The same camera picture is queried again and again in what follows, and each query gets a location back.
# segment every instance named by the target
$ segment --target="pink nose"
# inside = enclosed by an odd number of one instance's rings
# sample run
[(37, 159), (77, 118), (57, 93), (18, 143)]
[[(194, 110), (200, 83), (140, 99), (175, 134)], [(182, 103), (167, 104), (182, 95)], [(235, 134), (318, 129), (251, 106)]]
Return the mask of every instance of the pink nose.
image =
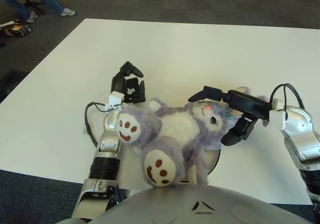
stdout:
[(205, 105), (205, 106), (204, 106), (204, 109), (206, 109), (206, 110), (211, 110), (212, 107), (211, 107), (210, 105)]

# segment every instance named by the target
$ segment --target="white tabletop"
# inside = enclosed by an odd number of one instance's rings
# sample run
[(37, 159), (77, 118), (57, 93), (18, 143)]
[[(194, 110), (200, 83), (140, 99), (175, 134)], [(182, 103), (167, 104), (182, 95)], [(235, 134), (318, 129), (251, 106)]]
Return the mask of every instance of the white tabletop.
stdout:
[[(108, 101), (112, 77), (126, 61), (144, 73), (147, 99), (173, 107), (204, 85), (244, 85), (269, 96), (291, 83), (319, 132), (319, 42), (314, 29), (85, 19), (0, 104), (0, 169), (83, 183), (95, 152), (83, 134), (85, 106)], [(288, 94), (288, 104), (296, 103)], [(103, 118), (92, 108), (97, 138)], [(310, 203), (282, 134), (260, 121), (247, 141), (222, 148), (208, 178), (265, 202)], [(123, 180), (123, 188), (146, 187), (140, 177), (131, 186)]]

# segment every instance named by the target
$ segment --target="gray carpet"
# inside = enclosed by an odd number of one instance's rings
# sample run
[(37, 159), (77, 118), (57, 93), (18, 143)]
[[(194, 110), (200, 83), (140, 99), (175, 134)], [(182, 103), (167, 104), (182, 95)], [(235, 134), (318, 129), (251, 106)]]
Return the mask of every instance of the gray carpet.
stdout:
[[(320, 28), (320, 0), (61, 0), (61, 2), (66, 7), (76, 10), (76, 16), (58, 16), (44, 5), (41, 8), (45, 11), (45, 15), (39, 16), (35, 23), (30, 25), (32, 33), (23, 38), (2, 37), (6, 45), (0, 47), (0, 78), (11, 69), (31, 71), (84, 18)], [(3, 3), (0, 3), (0, 13), (0, 24), (19, 18)], [(81, 184), (0, 170), (0, 223), (51, 224), (68, 218), (80, 189)], [(310, 206), (279, 206), (312, 220)]]

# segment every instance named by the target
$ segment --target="chair leg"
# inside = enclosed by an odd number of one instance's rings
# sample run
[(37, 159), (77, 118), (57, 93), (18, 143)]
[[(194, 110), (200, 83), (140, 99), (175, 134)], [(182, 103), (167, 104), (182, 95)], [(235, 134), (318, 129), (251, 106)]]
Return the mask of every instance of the chair leg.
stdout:
[(42, 5), (44, 4), (43, 2), (37, 2), (37, 1), (30, 1), (30, 0), (25, 0), (25, 7), (26, 8), (29, 8), (29, 7), (32, 7), (33, 9), (35, 9), (35, 12), (38, 14), (38, 15), (44, 15), (45, 12), (40, 9), (39, 7), (37, 7), (38, 5)]

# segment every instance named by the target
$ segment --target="sneaker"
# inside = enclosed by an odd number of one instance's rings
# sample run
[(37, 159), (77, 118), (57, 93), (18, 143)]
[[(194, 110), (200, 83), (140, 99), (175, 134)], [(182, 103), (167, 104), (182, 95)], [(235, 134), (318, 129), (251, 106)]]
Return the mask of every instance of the sneaker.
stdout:
[(35, 19), (38, 18), (38, 15), (33, 11), (31, 10), (30, 11), (30, 17), (28, 20), (26, 20), (28, 23), (34, 23), (35, 22)]
[(74, 10), (71, 10), (69, 8), (65, 8), (63, 9), (62, 13), (60, 14), (60, 16), (74, 16), (76, 14), (76, 12)]

